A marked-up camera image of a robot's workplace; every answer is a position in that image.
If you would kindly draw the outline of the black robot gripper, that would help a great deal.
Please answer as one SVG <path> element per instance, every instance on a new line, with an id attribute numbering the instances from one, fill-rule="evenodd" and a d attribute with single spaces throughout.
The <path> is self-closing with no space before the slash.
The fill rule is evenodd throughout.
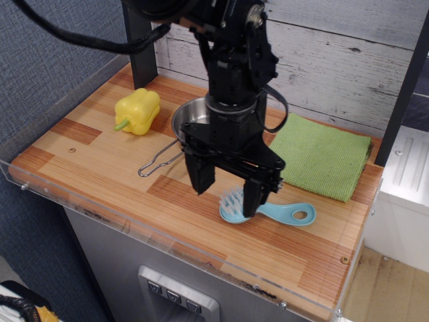
<path id="1" fill-rule="evenodd" d="M 192 188 L 201 195 L 215 182 L 216 168 L 230 172 L 245 181 L 243 215 L 253 217 L 269 194 L 278 192 L 282 184 L 280 172 L 285 162 L 263 140 L 265 131 L 277 132 L 282 125 L 266 128 L 265 110 L 241 114 L 208 112 L 208 124 L 181 126 Z"/>

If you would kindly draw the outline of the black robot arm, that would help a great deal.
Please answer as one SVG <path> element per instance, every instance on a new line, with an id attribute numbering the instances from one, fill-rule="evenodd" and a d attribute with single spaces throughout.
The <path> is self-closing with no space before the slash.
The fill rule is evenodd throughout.
<path id="1" fill-rule="evenodd" d="M 183 151 L 194 190 L 205 192 L 222 168 L 244 181 L 243 215 L 276 192 L 284 161 L 263 141 L 269 82 L 278 58 L 267 39 L 263 1 L 136 1 L 138 12 L 157 23 L 176 23 L 195 36 L 208 73 L 204 99 L 209 120 L 186 121 Z"/>

